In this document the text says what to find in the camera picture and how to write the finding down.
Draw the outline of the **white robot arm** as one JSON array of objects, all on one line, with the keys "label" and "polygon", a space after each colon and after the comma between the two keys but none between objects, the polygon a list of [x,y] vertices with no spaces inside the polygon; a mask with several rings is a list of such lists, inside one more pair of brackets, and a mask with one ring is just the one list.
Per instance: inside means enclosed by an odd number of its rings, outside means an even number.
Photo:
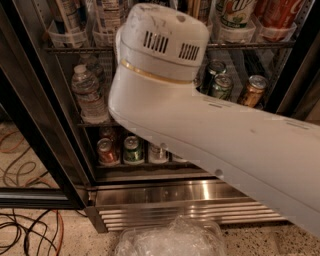
[{"label": "white robot arm", "polygon": [[117,123],[320,236],[320,126],[198,92],[209,31],[187,14],[136,4],[117,34]]}]

